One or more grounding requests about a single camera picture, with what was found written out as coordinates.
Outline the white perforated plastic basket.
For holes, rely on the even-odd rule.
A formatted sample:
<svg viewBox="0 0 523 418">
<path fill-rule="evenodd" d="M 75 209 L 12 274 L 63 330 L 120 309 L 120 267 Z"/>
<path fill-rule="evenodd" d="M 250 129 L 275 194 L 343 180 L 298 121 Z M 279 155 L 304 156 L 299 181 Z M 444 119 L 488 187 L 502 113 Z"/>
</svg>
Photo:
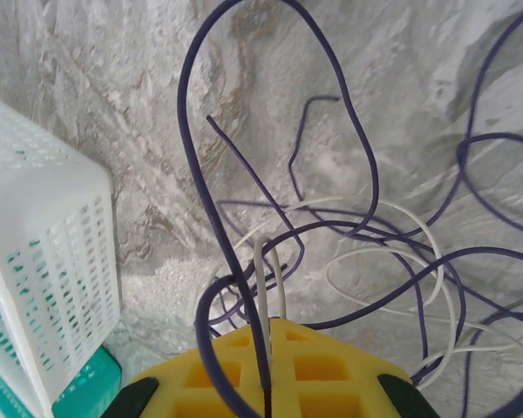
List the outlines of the white perforated plastic basket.
<svg viewBox="0 0 523 418">
<path fill-rule="evenodd" d="M 112 189 L 101 165 L 0 101 L 0 255 L 106 243 L 116 268 Z M 120 308 L 117 268 L 116 283 Z"/>
</svg>

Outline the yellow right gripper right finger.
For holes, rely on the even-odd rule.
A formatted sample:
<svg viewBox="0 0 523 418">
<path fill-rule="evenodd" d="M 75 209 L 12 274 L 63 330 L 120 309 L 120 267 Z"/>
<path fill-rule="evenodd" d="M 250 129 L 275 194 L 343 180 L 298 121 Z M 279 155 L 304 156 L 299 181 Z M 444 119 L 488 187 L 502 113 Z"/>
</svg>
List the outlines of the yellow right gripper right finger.
<svg viewBox="0 0 523 418">
<path fill-rule="evenodd" d="M 270 320 L 271 418 L 438 418 L 398 365 L 290 320 Z"/>
</svg>

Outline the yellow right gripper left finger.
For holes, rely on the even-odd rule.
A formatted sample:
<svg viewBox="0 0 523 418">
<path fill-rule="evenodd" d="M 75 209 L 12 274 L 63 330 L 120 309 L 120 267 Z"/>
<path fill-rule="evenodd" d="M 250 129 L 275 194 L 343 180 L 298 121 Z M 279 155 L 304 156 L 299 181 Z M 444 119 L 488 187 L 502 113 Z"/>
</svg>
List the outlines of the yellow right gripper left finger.
<svg viewBox="0 0 523 418">
<path fill-rule="evenodd" d="M 233 389 L 265 418 L 252 332 L 241 327 L 212 341 Z M 161 362 L 132 378 L 117 395 L 117 418 L 243 418 L 214 388 L 197 349 Z"/>
</svg>

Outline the teal perforated plastic basket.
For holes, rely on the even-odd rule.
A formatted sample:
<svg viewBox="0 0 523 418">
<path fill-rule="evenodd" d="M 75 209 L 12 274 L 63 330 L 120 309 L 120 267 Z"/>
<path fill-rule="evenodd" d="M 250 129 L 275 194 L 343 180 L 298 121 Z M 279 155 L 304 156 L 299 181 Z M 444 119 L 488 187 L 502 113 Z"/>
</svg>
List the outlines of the teal perforated plastic basket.
<svg viewBox="0 0 523 418">
<path fill-rule="evenodd" d="M 106 243 L 0 255 L 0 418 L 99 418 L 120 386 L 102 346 L 119 313 Z"/>
</svg>

